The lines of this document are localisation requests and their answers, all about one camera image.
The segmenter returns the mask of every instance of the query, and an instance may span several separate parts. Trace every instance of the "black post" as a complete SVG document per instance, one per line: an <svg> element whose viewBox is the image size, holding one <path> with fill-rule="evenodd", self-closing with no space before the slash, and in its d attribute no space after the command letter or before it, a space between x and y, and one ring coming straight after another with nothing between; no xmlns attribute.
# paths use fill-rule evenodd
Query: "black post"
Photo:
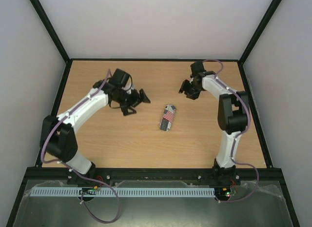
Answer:
<svg viewBox="0 0 312 227"><path fill-rule="evenodd" d="M249 41L244 53L240 57L239 64L244 64L248 56L250 55L251 51L253 50L255 44L259 40L263 30L269 23L271 17L273 16L274 12L276 11L277 7L281 3L282 0L272 0L269 8L267 9L266 13L264 14L260 24L258 25L256 31L254 32L251 40Z"/></svg>
<svg viewBox="0 0 312 227"><path fill-rule="evenodd" d="M67 55L62 43L59 40L59 37L54 30L47 14L45 13L41 3L39 0L30 0L31 4L33 5L34 9L36 10L38 16L40 17L44 27L48 31L51 39L53 40L55 46L57 47L60 55L63 57L65 63L69 62L69 56Z"/></svg>

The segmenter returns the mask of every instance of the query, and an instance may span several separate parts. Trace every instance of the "wooden tabletop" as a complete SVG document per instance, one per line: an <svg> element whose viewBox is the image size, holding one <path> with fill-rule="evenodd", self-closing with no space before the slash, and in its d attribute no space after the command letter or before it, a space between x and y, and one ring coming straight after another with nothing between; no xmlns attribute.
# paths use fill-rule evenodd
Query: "wooden tabletop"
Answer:
<svg viewBox="0 0 312 227"><path fill-rule="evenodd" d="M178 94L182 82L190 78L192 63L73 61L59 114L81 100L95 82L104 79L108 68L112 72L116 68L128 72L136 89L143 88L151 100L150 104L137 106L137 114L126 117L120 109L109 106L99 110L77 133L78 150L96 167L212 167L221 141L218 100L207 91L202 91L194 101ZM206 62L204 66L207 71L220 68L215 62ZM225 62L220 78L230 87L244 90L237 63ZM171 130L164 132L159 129L159 122L167 104L173 104L177 110ZM240 140L236 160L266 167L253 121Z"/></svg>

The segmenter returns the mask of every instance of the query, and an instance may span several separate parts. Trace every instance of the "gray wall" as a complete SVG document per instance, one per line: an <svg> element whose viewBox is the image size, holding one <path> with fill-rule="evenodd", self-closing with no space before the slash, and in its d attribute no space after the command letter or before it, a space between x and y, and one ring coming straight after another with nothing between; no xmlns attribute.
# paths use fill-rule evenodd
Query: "gray wall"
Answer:
<svg viewBox="0 0 312 227"><path fill-rule="evenodd" d="M40 0L71 58L239 59L272 0Z"/></svg>
<svg viewBox="0 0 312 227"><path fill-rule="evenodd" d="M39 151L64 62L29 0L0 0L0 227Z"/></svg>
<svg viewBox="0 0 312 227"><path fill-rule="evenodd" d="M273 164L311 226L312 0L283 0L245 64Z"/></svg>

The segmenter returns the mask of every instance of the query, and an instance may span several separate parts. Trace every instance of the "black metal frame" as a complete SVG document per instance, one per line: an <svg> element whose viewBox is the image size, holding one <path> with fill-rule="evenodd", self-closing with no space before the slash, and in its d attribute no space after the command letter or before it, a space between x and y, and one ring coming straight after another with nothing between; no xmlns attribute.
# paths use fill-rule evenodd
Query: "black metal frame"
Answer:
<svg viewBox="0 0 312 227"><path fill-rule="evenodd" d="M255 124L255 128L257 130L257 134L259 137L259 142L261 145L261 149L263 152L263 156L265 159L265 163L267 168L260 168L259 176L261 181L279 181L283 195L286 199L287 207L292 219L293 226L298 227L299 222L293 208L293 204L285 183L285 179L282 173L282 170L279 168L274 168L272 164L272 160L270 158L270 153L268 151L268 147L264 138L264 134L261 128L260 120L258 117L258 113L254 104L253 96L251 94L250 86L246 77L246 73L243 67L244 62L246 61L247 57L250 55L253 47L257 43L258 39L260 38L262 32L264 31L266 25L269 23L271 17L273 16L275 10L277 9L278 5L281 3L282 0L273 0L266 11L263 19L261 20L259 26L257 27L254 35L252 36L250 42L248 43L243 55L241 56L240 60L222 60L224 62L236 62L240 71L240 75L242 78L242 82L244 84L245 90L248 93L250 99L250 109L253 115L253 120ZM41 3L39 0L30 0L34 9L36 10L38 16L40 17L42 23L44 24L45 28L47 29L48 33L51 36L54 44L56 45L57 49L59 50L61 56L63 57L66 67L61 79L61 83L58 89L58 93L53 105L53 109L51 114L53 116L57 115L59 105L61 102L61 98L66 86L67 78L70 72L70 68L73 61L172 61L172 62L195 62L199 61L198 59L71 59L67 55L63 45L61 44L50 20L48 19ZM67 180L68 170L65 168L43 168L41 167L41 162L39 158L40 153L38 154L38 158L36 161L35 167L29 167L25 173L23 181L21 183L17 198L15 200L9 221L7 223L7 227L13 226L24 190L26 188L26 184L28 180ZM107 174L110 175L111 179L110 182L120 182L122 180L145 180L146 177L152 180L181 180L187 183L192 182L194 185L211 185L209 180L206 180L205 174L211 173L212 169L144 169L144 168L137 168L137 169L128 169L128 168L96 168L97 174ZM241 180L254 180L255 172L253 169L237 169L237 172L240 176Z"/></svg>

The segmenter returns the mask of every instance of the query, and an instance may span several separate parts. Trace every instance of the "american flag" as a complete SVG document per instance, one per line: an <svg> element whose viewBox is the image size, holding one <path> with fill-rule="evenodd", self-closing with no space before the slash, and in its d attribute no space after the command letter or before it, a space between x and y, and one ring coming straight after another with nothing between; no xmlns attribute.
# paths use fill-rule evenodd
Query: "american flag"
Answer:
<svg viewBox="0 0 312 227"><path fill-rule="evenodd" d="M174 120L175 112L176 110L174 110L173 113L171 111L165 110L162 117L168 120L170 123L172 123L172 121Z"/></svg>

